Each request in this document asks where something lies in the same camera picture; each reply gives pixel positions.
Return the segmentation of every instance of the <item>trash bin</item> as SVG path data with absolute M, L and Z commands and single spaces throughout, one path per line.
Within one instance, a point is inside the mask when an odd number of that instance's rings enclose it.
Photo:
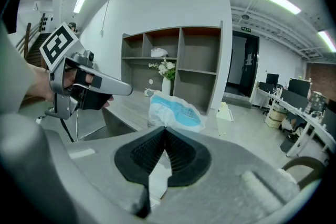
M 280 146 L 281 150 L 285 153 L 289 152 L 289 150 L 295 144 L 297 139 L 298 139 L 297 135 L 294 135 L 294 134 L 286 135 L 285 140 L 283 141 L 283 143 Z

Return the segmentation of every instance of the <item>black cable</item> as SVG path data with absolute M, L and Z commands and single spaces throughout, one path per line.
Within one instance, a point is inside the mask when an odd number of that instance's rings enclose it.
M 63 119 L 60 119 L 60 120 L 61 120 L 61 124 L 62 124 L 64 130 L 67 132 L 67 134 L 69 135 L 69 138 L 70 138 L 71 142 L 73 143 L 74 140 L 72 139 L 72 137 L 71 137 L 71 135 L 70 135 L 70 133 L 69 133 L 69 130 L 68 130 L 67 126 L 65 125 L 64 120 L 63 120 Z

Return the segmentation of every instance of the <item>stair railing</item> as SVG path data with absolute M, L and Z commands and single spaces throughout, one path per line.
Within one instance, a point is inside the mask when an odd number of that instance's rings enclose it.
M 28 44 L 32 40 L 32 38 L 37 34 L 41 33 L 45 13 L 43 13 L 41 21 L 38 22 L 33 28 L 31 27 L 31 23 L 28 23 L 26 34 L 20 39 L 20 41 L 16 44 L 15 48 L 18 50 L 20 54 L 23 52 L 23 57 L 26 58 L 28 54 Z

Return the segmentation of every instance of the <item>doorway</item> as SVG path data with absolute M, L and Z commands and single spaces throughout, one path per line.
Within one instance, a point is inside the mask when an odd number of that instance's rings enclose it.
M 243 106 L 250 107 L 249 98 L 256 78 L 258 56 L 259 37 L 233 31 L 230 69 L 223 101 L 239 105 L 237 100 L 241 100 L 245 102 Z

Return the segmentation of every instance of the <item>brick wall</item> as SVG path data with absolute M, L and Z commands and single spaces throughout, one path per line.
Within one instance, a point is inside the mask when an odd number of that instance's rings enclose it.
M 312 90 L 336 101 L 336 65 L 307 63 L 306 79 L 311 78 Z

